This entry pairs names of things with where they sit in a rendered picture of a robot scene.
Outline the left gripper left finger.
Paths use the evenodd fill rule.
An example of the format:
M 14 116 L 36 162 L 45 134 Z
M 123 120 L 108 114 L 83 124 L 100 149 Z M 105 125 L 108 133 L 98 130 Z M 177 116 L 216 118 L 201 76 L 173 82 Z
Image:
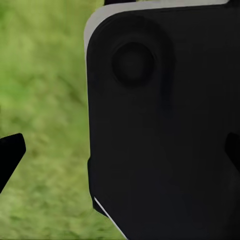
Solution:
M 26 152 L 22 133 L 0 138 L 0 193 Z

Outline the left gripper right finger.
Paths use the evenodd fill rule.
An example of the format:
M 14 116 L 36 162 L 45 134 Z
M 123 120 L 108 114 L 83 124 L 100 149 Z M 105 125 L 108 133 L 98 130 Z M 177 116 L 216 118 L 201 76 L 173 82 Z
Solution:
M 240 173 L 240 135 L 228 133 L 224 151 Z

